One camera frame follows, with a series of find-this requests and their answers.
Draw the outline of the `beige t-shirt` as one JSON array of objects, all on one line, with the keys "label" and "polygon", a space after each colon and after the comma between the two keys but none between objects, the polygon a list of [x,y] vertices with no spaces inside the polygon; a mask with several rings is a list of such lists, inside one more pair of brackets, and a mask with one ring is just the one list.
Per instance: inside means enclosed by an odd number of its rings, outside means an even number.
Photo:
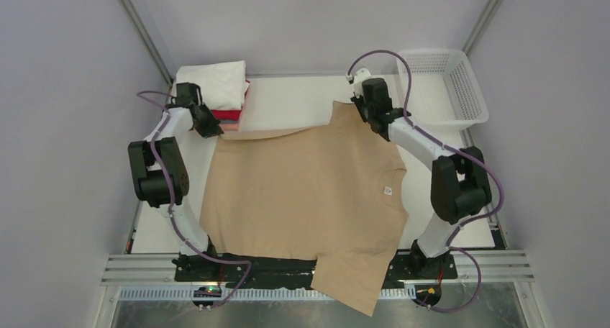
[{"label": "beige t-shirt", "polygon": [[311,287],[371,316],[408,214],[406,166],[353,104],[326,125],[217,141],[199,224],[218,252],[313,260]]}]

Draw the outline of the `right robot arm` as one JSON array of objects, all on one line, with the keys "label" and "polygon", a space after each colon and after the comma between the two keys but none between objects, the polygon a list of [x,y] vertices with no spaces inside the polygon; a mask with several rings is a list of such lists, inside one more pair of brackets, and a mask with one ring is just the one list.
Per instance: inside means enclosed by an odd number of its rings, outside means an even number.
[{"label": "right robot arm", "polygon": [[351,100],[372,131],[405,149],[431,172],[433,214],[413,241],[407,260],[412,275],[428,278],[447,263],[452,240],[466,220],[491,202],[483,154],[477,147],[451,150],[418,126],[405,109],[393,107],[384,79],[352,77],[348,82]]}]

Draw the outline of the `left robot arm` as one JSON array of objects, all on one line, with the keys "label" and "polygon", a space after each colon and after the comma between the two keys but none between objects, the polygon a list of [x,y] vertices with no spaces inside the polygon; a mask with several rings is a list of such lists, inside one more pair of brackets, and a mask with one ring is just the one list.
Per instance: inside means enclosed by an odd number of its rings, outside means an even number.
[{"label": "left robot arm", "polygon": [[199,226],[188,201],[190,180],[179,143],[190,131],[204,139],[222,135],[220,122],[204,103],[195,83],[179,83],[176,94],[164,94],[167,104],[151,99],[152,91],[137,97],[162,112],[160,122],[143,140],[127,148],[137,198],[156,209],[171,227],[180,245],[177,268],[190,270],[205,281],[215,279],[221,261],[209,254],[209,236]]}]

